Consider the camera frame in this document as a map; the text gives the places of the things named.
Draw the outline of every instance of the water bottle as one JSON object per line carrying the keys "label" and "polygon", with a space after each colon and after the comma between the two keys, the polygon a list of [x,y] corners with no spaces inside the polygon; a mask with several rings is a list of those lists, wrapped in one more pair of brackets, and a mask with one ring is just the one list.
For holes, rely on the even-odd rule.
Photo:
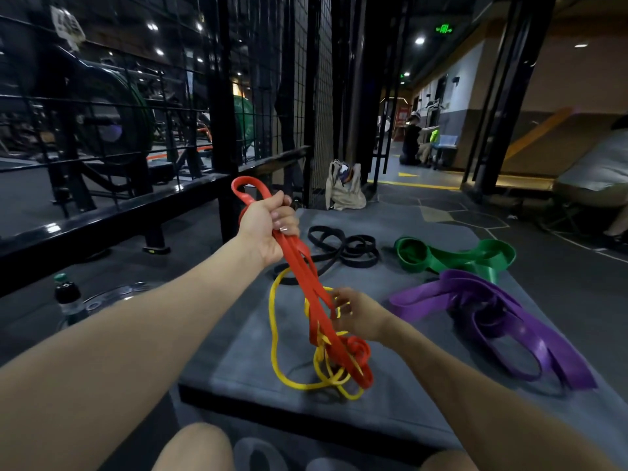
{"label": "water bottle", "polygon": [[87,319],[89,314],[85,310],[85,303],[81,299],[78,286],[71,282],[64,272],[55,276],[55,283],[57,284],[55,299],[61,307],[67,324],[73,325]]}

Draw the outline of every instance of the yellow resistance band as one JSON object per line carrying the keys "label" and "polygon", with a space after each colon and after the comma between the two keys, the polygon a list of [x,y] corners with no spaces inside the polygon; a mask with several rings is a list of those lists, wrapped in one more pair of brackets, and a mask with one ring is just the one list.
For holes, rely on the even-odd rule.
{"label": "yellow resistance band", "polygon": [[[275,371],[277,378],[281,380],[284,384],[286,384],[288,387],[291,387],[297,390],[317,390],[319,388],[325,388],[325,387],[336,387],[345,398],[349,400],[357,400],[360,396],[362,396],[362,393],[364,392],[364,390],[360,388],[355,395],[351,395],[349,392],[345,390],[343,385],[349,381],[351,376],[349,375],[348,372],[345,372],[344,367],[341,367],[340,370],[338,370],[338,372],[334,374],[332,370],[332,366],[329,363],[329,356],[327,355],[325,351],[325,344],[326,343],[329,344],[330,342],[329,342],[329,339],[326,338],[326,336],[323,335],[322,332],[320,332],[320,329],[318,330],[317,348],[316,348],[316,351],[314,352],[314,370],[316,371],[316,374],[318,375],[320,382],[314,383],[314,384],[296,383],[290,380],[279,369],[279,362],[277,361],[277,344],[279,342],[279,333],[277,331],[277,319],[275,318],[274,302],[275,302],[275,295],[277,293],[277,287],[279,286],[279,283],[281,282],[283,277],[286,276],[286,274],[289,271],[290,271],[290,268],[286,268],[283,271],[281,271],[279,276],[277,276],[277,279],[275,279],[274,283],[272,284],[270,297],[268,298],[268,319],[271,323],[271,332],[272,332],[272,346],[271,346],[272,370]],[[332,288],[325,288],[325,290],[332,291]],[[305,311],[305,316],[309,319],[310,318],[310,303],[308,302],[307,299],[305,300],[304,311]],[[338,317],[340,317],[340,309],[336,309],[336,313],[338,314]],[[347,331],[337,332],[338,335],[344,335],[346,333],[348,332]],[[356,360],[353,357],[351,357],[351,359],[354,365],[357,367],[357,369],[360,370],[360,366],[357,364]],[[320,363],[323,361],[325,361],[328,375],[325,375],[320,369]]]}

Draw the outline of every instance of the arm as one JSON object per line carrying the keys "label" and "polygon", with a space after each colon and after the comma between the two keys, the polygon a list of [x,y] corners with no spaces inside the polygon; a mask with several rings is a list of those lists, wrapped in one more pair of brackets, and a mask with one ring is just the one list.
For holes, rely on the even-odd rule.
{"label": "arm", "polygon": [[95,470],[143,420],[226,310],[298,234],[283,193],[174,281],[112,307],[0,369],[0,469]]}
{"label": "arm", "polygon": [[347,288],[333,294],[341,305],[334,327],[397,352],[480,470],[618,469],[574,429],[447,354],[370,297]]}

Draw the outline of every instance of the green resistance band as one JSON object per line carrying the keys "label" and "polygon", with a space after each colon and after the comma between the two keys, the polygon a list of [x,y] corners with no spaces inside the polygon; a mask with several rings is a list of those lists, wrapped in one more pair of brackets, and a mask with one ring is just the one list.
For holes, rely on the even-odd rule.
{"label": "green resistance band", "polygon": [[482,240],[473,249],[451,253],[426,245],[418,238],[402,236],[394,243],[401,267],[408,272],[429,269],[461,269],[497,283],[497,274],[510,266],[517,253],[508,243],[500,240]]}

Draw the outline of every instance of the red resistance band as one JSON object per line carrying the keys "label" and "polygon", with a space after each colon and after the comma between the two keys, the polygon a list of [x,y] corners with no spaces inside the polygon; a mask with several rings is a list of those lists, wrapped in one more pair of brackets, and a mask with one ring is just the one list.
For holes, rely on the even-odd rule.
{"label": "red resistance band", "polygon": [[[250,176],[237,177],[231,183],[231,190],[233,190],[236,196],[242,200],[247,207],[254,203],[255,200],[249,194],[238,190],[238,188],[247,184],[253,185],[258,189],[263,198],[271,197],[271,192],[266,188],[266,185],[257,178]],[[246,208],[240,214],[240,220],[242,220],[245,211]],[[305,298],[310,303],[310,343],[314,346],[318,346],[318,328],[320,327],[322,333],[329,339],[329,342],[331,342],[331,345],[325,344],[326,353],[329,355],[329,358],[333,360],[335,364],[344,367],[360,387],[363,389],[371,387],[371,385],[373,385],[373,373],[367,364],[371,356],[371,348],[364,339],[355,335],[350,337],[340,337],[336,335],[332,321],[325,313],[319,299],[323,300],[327,307],[335,313],[334,302],[329,293],[323,288],[320,281],[318,281],[318,273],[311,259],[310,249],[296,236],[286,236],[277,230],[272,231],[272,236],[281,247],[291,271],[294,273],[299,286],[301,286]],[[353,356],[362,372],[358,370],[349,354]]]}

